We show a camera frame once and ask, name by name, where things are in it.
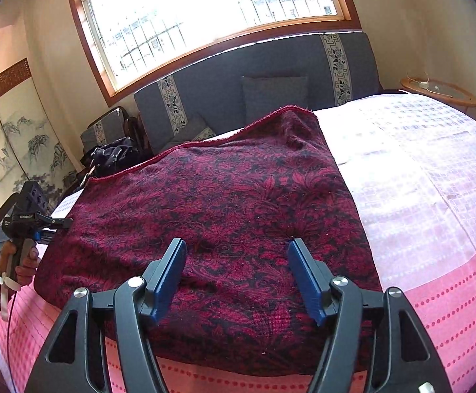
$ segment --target dark red floral blanket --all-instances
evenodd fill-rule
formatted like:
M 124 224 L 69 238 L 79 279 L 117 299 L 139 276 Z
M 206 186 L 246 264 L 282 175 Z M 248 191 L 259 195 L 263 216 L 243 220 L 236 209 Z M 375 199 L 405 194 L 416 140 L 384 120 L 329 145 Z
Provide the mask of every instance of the dark red floral blanket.
M 93 180 L 69 216 L 72 228 L 57 234 L 34 282 L 59 308 L 74 289 L 118 287 L 174 237 L 185 240 L 178 293 L 150 334 L 155 354 L 174 361 L 257 376 L 314 373 L 326 333 L 307 316 L 288 269 L 292 238 L 333 273 L 380 289 L 318 120 L 297 107 Z

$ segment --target gray headboard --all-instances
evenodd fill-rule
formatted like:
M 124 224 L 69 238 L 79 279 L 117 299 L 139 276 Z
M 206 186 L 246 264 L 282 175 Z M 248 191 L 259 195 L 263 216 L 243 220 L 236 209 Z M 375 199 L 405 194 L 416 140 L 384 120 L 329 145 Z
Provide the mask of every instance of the gray headboard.
M 234 48 L 135 93 L 152 149 L 160 150 L 196 113 L 216 134 L 244 127 L 242 76 L 307 76 L 311 110 L 379 90 L 376 62 L 363 32 L 297 35 Z

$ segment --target gray pillow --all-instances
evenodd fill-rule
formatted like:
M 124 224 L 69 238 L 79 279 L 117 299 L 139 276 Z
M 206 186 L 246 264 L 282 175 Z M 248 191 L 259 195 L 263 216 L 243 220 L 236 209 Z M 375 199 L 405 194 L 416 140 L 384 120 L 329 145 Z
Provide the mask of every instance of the gray pillow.
M 183 127 L 174 138 L 168 142 L 160 152 L 166 151 L 167 149 L 173 148 L 178 144 L 185 142 L 190 142 L 193 139 L 197 140 L 207 139 L 208 137 L 214 137 L 214 132 L 207 126 L 205 120 L 199 114 L 189 115 L 187 119 L 187 124 Z
M 307 77 L 242 77 L 245 123 L 250 124 L 270 112 L 295 104 L 307 108 Z

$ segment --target beige wall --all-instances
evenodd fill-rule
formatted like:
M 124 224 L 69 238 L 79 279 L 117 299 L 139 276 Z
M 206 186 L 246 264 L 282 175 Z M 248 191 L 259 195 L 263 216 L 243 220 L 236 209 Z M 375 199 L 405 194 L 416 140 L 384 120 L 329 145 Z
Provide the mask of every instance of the beige wall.
M 354 0 L 385 88 L 422 75 L 476 94 L 476 4 L 473 0 Z M 0 4 L 0 71 L 29 58 L 41 101 L 73 162 L 81 132 L 108 108 L 77 36 L 68 0 Z M 134 98 L 120 102 L 137 110 Z M 476 118 L 476 110 L 470 112 Z

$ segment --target window frame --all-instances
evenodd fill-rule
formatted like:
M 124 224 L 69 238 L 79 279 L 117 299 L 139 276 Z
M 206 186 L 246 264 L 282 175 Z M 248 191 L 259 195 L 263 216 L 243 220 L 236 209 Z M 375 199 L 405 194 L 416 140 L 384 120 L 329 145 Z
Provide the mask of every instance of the window frame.
M 360 19 L 353 0 L 333 0 L 333 3 L 337 11 L 341 12 L 341 15 L 294 18 L 247 28 L 208 43 L 205 46 L 187 51 L 155 67 L 123 88 L 116 90 L 111 80 L 111 78 L 114 78 L 114 75 L 110 66 L 105 66 L 103 63 L 103 60 L 106 60 L 103 48 L 96 46 L 96 42 L 100 42 L 97 31 L 89 26 L 91 25 L 89 21 L 92 22 L 89 10 L 84 7 L 82 0 L 69 0 L 72 18 L 74 19 L 83 51 L 98 87 L 109 107 L 161 77 L 172 74 L 207 57 L 214 56 L 231 48 L 243 46 L 244 44 L 311 32 L 360 31 Z

